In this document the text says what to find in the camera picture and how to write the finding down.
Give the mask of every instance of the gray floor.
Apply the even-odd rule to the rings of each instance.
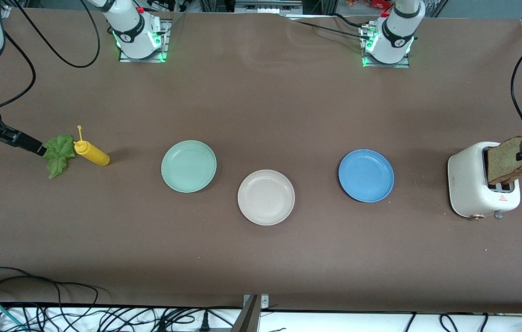
[[[439,17],[520,18],[522,0],[449,0]]]

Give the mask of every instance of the brown table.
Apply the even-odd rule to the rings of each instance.
[[[67,59],[92,57],[86,13],[29,12]],[[77,157],[50,180],[45,160],[0,143],[0,265],[103,286],[100,303],[238,305],[263,292],[280,308],[522,311],[522,202],[501,221],[467,220],[446,183],[450,155],[522,135],[509,95],[517,20],[425,19],[407,70],[363,68],[352,38],[270,14],[188,13],[167,63],[122,64],[96,20],[103,46],[88,69],[59,61],[17,11],[5,22],[38,72],[1,110],[6,123],[44,141],[82,124],[112,164]],[[28,81],[8,45],[0,101]],[[522,106],[522,67],[517,96]],[[218,158],[193,194],[160,176],[185,139]],[[337,181],[360,148],[394,167],[392,193],[375,204]],[[263,168],[296,190],[290,217],[271,227],[247,221],[236,200]],[[6,288],[6,299],[56,300],[36,283]],[[67,301],[90,299],[73,293]]]

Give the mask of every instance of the blue plate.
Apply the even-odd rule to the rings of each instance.
[[[340,162],[339,181],[356,200],[377,202],[392,191],[394,172],[383,155],[372,150],[355,150]]]

